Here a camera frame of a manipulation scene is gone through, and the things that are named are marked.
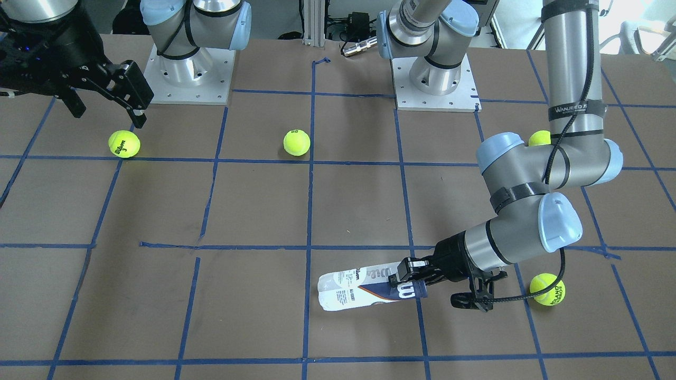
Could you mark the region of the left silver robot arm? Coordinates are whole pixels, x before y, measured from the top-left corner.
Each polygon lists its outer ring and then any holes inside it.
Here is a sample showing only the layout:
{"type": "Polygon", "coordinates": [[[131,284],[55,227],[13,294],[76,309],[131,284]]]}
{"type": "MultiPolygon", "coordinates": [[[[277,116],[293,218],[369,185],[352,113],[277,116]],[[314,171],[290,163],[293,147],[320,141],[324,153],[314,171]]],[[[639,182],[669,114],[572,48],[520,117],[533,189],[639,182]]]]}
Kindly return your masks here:
{"type": "MultiPolygon", "coordinates": [[[[550,291],[495,298],[493,284],[507,265],[544,253],[565,261],[564,247],[579,241],[582,225],[560,188],[608,182],[623,166],[618,144],[604,136],[598,14],[597,1],[543,2],[550,142],[527,144],[513,132],[484,140],[476,160],[495,217],[438,242],[432,255],[404,258],[388,286],[469,280],[469,292],[451,296],[451,305],[483,312],[550,291]]],[[[400,1],[377,17],[379,53],[416,58],[409,74],[416,88],[445,96],[456,88],[451,81],[477,27],[478,14],[464,1],[400,1]]]]}

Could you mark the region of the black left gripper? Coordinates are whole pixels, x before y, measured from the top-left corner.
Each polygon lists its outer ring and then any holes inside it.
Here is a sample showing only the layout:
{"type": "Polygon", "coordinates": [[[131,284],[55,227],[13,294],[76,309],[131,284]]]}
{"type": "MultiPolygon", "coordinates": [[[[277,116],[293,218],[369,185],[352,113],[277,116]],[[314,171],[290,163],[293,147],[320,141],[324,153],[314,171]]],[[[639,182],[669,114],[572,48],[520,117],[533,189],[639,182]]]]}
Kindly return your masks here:
{"type": "Polygon", "coordinates": [[[388,276],[388,285],[396,287],[402,283],[421,280],[427,286],[432,286],[444,280],[454,283],[469,280],[470,290],[451,295],[451,305],[458,309],[488,312],[496,303],[495,282],[507,276],[503,269],[493,272],[476,267],[467,253],[463,232],[438,242],[432,255],[401,260],[394,273],[388,276]]]}

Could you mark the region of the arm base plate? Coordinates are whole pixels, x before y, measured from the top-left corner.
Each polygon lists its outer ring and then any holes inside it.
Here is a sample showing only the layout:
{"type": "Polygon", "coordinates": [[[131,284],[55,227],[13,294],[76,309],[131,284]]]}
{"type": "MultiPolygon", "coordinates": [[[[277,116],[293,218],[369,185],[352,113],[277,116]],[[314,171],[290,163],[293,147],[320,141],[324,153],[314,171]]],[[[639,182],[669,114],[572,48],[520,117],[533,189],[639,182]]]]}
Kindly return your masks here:
{"type": "Polygon", "coordinates": [[[220,105],[229,103],[236,51],[200,48],[183,60],[157,55],[156,46],[144,76],[154,92],[152,104],[220,105]]]}
{"type": "Polygon", "coordinates": [[[395,58],[390,63],[399,110],[482,110],[468,55],[451,70],[430,66],[423,57],[395,58]]]}

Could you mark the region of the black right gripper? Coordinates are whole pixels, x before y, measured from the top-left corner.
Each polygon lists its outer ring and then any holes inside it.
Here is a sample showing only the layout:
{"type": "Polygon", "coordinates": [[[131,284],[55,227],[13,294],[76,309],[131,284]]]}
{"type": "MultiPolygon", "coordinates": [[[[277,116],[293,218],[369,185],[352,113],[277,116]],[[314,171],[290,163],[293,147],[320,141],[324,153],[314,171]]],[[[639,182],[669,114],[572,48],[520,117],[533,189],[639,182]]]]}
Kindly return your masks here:
{"type": "Polygon", "coordinates": [[[108,59],[86,11],[2,11],[2,32],[2,96],[53,96],[82,118],[87,108],[77,90],[94,91],[143,128],[154,92],[137,62],[108,59]]]}

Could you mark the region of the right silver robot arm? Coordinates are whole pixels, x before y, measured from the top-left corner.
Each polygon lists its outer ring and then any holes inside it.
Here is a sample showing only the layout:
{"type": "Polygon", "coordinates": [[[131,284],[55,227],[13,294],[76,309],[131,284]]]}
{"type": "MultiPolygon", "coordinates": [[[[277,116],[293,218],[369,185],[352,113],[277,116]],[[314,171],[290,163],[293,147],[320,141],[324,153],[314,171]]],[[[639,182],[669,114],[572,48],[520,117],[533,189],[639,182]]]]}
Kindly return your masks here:
{"type": "MultiPolygon", "coordinates": [[[[244,1],[142,1],[169,84],[192,87],[210,75],[209,48],[246,48],[251,6],[244,1]]],[[[154,92],[137,62],[111,62],[82,1],[2,1],[2,96],[34,93],[63,101],[80,118],[77,90],[116,102],[141,128],[154,92]]]]}

